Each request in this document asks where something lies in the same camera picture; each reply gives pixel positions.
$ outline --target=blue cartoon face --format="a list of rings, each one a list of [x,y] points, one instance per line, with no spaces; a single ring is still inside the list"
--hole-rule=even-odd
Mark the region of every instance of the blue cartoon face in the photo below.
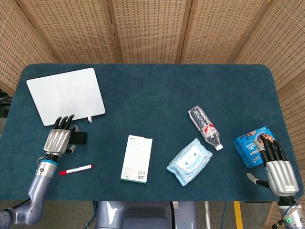
[[[203,155],[197,146],[192,146],[177,162],[177,166],[185,172],[192,172],[202,163]]]

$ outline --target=marker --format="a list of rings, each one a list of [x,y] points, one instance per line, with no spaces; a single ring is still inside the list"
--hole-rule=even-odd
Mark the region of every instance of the marker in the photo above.
[[[79,168],[72,168],[72,169],[68,169],[68,170],[63,170],[63,171],[59,172],[59,175],[63,176],[63,175],[66,175],[68,173],[75,173],[75,172],[78,172],[78,171],[83,171],[83,170],[91,169],[91,168],[93,168],[93,164],[87,165],[87,166],[82,166],[82,167],[79,167]]]

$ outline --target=white bottle cap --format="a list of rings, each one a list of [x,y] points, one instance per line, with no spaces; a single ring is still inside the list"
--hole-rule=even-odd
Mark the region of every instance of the white bottle cap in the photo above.
[[[223,148],[223,145],[222,144],[220,144],[220,145],[218,145],[218,146],[215,146],[215,149],[218,151],[218,150],[221,150]]]

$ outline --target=wet wipes package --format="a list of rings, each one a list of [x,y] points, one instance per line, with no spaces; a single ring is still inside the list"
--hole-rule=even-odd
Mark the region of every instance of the wet wipes package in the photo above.
[[[174,173],[185,186],[203,170],[212,155],[196,138],[178,153],[166,169]]]
[[[275,140],[275,137],[267,126],[239,136],[233,140],[233,144],[247,168],[252,168],[263,163],[261,155],[253,142],[254,140],[257,140],[264,146],[259,137],[260,135],[272,142]]]

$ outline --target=white whiteboard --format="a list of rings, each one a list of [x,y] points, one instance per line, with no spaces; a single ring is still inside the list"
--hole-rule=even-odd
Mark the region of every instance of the white whiteboard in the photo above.
[[[45,126],[59,116],[74,114],[77,120],[105,113],[93,68],[30,79],[27,85]]]

